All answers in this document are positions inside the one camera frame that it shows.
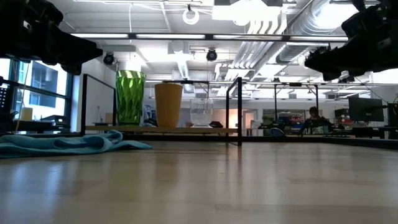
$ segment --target computer monitor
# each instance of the computer monitor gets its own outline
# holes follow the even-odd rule
[[[379,99],[349,97],[348,104],[353,121],[384,121],[383,103]]]

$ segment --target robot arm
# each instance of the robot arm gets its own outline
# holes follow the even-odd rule
[[[0,0],[0,58],[23,62],[41,60],[60,64],[74,75],[81,65],[102,55],[96,44],[65,32],[58,26],[62,13],[46,0]]]
[[[340,48],[320,47],[311,52],[305,66],[322,72],[323,79],[338,78],[398,68],[398,8],[395,0],[364,8],[363,0],[353,0],[359,10],[342,23],[348,41]]]

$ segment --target person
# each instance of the person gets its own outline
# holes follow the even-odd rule
[[[319,116],[318,108],[313,106],[310,108],[310,118],[305,120],[300,129],[300,134],[302,134],[305,129],[319,126],[328,126],[329,132],[333,129],[333,125],[326,118]]]

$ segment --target glass panel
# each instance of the glass panel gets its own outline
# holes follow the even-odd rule
[[[42,62],[19,64],[18,82],[26,85],[65,95],[67,89],[67,72],[60,65],[50,66]]]
[[[3,79],[8,80],[10,75],[10,60],[9,59],[0,59],[0,76]]]
[[[16,111],[19,112],[19,108],[22,103],[22,91],[18,89],[16,97]],[[65,99],[57,98],[54,96],[47,96],[34,91],[25,90],[24,95],[24,107],[33,108],[34,120],[45,118],[51,115],[64,115],[65,113]]]

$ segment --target orange cup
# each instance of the orange cup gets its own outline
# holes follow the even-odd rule
[[[180,119],[182,86],[171,83],[155,85],[158,127],[176,128]]]

